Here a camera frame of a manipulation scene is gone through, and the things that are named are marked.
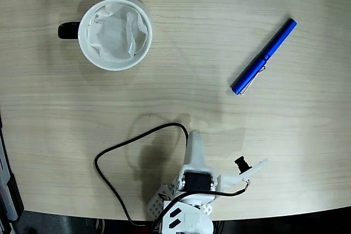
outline wooden table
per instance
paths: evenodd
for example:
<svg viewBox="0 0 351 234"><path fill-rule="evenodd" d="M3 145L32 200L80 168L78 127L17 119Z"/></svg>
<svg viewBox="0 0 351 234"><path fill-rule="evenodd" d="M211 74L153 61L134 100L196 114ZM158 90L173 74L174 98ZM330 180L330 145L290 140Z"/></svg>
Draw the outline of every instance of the wooden table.
<svg viewBox="0 0 351 234"><path fill-rule="evenodd" d="M27 210L124 219L93 158L173 121L201 131L218 174L237 172L241 155L270 160L247 193L219 199L214 220L351 205L351 0L141 0L154 39L123 72L93 66L77 41L57 37L98 1L0 0L3 133ZM234 95L229 84L289 16L292 35ZM184 144L168 128L101 159L133 219L179 172Z"/></svg>

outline black mug handle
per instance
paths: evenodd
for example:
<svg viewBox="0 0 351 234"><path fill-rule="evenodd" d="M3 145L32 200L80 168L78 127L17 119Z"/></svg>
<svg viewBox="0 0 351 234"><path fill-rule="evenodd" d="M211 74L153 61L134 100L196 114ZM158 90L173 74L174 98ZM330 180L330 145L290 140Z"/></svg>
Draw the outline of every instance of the black mug handle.
<svg viewBox="0 0 351 234"><path fill-rule="evenodd" d="M80 22L66 22L59 26L57 34L62 39L78 39L78 28Z"/></svg>

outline tissue paper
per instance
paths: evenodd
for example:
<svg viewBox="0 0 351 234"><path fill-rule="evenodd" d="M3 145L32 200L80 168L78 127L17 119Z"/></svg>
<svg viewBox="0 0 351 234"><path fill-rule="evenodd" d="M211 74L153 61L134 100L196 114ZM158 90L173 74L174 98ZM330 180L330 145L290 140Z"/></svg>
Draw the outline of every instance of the tissue paper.
<svg viewBox="0 0 351 234"><path fill-rule="evenodd" d="M141 14L124 4L108 4L90 20L88 43L100 57L111 62L132 59L148 40L148 29Z"/></svg>

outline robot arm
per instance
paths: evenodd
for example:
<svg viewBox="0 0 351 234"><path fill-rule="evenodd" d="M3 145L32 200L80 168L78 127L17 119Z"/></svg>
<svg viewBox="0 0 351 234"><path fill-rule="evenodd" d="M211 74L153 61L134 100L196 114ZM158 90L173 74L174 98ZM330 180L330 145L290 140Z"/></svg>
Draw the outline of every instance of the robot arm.
<svg viewBox="0 0 351 234"><path fill-rule="evenodd" d="M238 182L250 180L250 176L268 162L261 161L250 167L244 157L238 158L240 174L223 174L216 178L213 168L205 163L202 138L199 131L192 131L188 138L183 166L171 185L162 185L148 204L148 212L158 217L170 201L182 193L193 190L224 192L226 187ZM209 215L211 203L219 196L195 194L177 202L163 217L160 232L162 234L212 234L213 224Z"/></svg>

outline black cable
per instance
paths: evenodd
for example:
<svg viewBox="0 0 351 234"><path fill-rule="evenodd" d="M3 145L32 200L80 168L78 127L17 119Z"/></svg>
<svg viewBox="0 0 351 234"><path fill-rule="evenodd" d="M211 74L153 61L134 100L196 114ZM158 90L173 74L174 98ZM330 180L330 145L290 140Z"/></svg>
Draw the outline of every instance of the black cable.
<svg viewBox="0 0 351 234"><path fill-rule="evenodd" d="M158 215L158 217L155 219L154 223L152 223L149 234L154 233L156 226L161 222L162 218L167 214L167 212L177 202L182 200L184 197L195 195L195 194L208 194L208 195L215 195L215 196L222 196L222 197L235 197L235 196L238 196L238 195L244 193L247 190L249 185L250 185L250 182L247 182L244 189L238 190L234 193L225 193L225 192L207 191L207 190L193 190L193 191L188 191L188 192L182 193L179 196L175 197L173 200L171 200L170 203L168 204L168 206L161 212L161 214Z"/></svg>
<svg viewBox="0 0 351 234"><path fill-rule="evenodd" d="M129 222L130 222L132 225L134 225L134 226L146 226L146 225L144 225L144 224L136 224L136 223L132 220L131 216L129 216L128 210L127 210L126 205L124 204L124 202L123 202L121 196L117 193L117 191L116 191L115 188L112 186L112 184L111 184L111 183L108 181L108 179L104 176L103 172L101 172L101 169L100 169L100 167L99 167L99 165L98 165L98 160L99 160L99 158L100 158L101 156L103 156L104 154L106 154L106 153L108 153L108 152L110 152L110 151L112 151L112 150L115 150L115 149L117 149L117 148L120 148L120 147L122 147L122 146L124 146L124 145L128 145L128 144L130 144L130 143L132 143L132 142L135 142L135 141L137 141L137 140L139 140L139 139L141 139L141 138L144 138L144 137L148 136L149 134L152 134L152 133L154 133L154 132L156 132L156 131L158 131L158 130L161 130L161 129L166 128L166 127L171 127L171 126L178 126L178 127L180 127L180 128L183 130L183 132L184 132L185 139L186 139L186 143L188 143L188 137L189 137L188 131L186 130L186 128L185 128L182 124L180 124L180 123L166 123L166 124L160 125L160 126L158 126L158 127L155 127L154 129L151 129L151 130L149 130L149 131L147 131L147 132L145 132L145 133L143 133L143 134L140 134L140 135L138 135L138 136L136 136L136 137L134 137L134 138L132 138L132 139L129 139L129 140L125 141L125 142L122 142L122 143L120 143L120 144L118 144L118 145L115 145L115 146L112 146L112 147L107 148L107 149L105 149L104 151L98 153L98 155L97 155L97 156L95 157L95 159L94 159L94 165L95 165L95 168L96 168L98 174L100 175L100 177L102 178L102 180L107 184L107 186L110 188L110 190L115 194L115 196L117 197L118 201L120 202L120 204L121 204L121 206L122 206L122 208L123 208L124 213L126 214L127 219L128 219Z"/></svg>

